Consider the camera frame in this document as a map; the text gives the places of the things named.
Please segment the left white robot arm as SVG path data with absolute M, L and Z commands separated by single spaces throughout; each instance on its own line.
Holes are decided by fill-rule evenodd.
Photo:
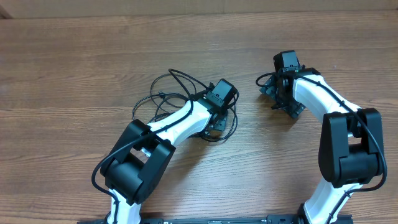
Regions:
M 237 89 L 221 79 L 190 95 L 181 109 L 160 121 L 130 122 L 98 167 L 105 193 L 112 198 L 105 223 L 140 223 L 141 203 L 160 182 L 176 147 L 195 134 L 221 127 L 237 99 Z

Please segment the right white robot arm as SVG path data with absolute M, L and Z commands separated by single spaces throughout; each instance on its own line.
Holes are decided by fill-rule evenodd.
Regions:
M 381 114 L 362 109 L 330 87 L 321 73 L 300 64 L 294 50 L 273 57 L 262 94 L 275 101 L 274 110 L 297 118 L 308 109 L 322 124 L 318 165 L 322 178 L 295 215 L 268 215 L 267 223 L 352 223 L 340 215 L 355 192 L 380 189 L 387 179 Z

